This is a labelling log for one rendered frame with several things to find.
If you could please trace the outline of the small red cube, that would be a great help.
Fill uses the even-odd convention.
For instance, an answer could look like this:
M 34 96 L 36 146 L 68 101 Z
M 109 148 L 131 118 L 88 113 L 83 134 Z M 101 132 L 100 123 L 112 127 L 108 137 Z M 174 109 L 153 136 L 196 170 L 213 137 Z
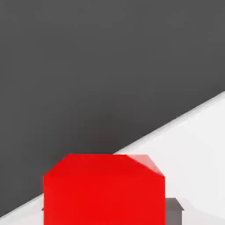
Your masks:
M 44 225 L 165 225 L 165 176 L 148 155 L 69 154 L 43 179 Z

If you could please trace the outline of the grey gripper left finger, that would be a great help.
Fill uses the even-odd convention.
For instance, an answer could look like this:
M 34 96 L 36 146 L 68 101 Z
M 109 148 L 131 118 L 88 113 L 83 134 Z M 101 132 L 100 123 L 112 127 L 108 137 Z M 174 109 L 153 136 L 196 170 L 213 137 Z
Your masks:
M 26 219 L 26 225 L 44 225 L 44 209 L 30 215 Z

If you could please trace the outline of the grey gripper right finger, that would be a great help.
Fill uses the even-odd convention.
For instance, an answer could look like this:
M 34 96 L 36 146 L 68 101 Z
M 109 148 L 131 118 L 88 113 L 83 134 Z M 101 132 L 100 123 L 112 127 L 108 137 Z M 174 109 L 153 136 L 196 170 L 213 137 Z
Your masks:
M 184 205 L 177 198 L 166 198 L 166 225 L 207 225 L 203 213 L 198 212 L 185 200 Z

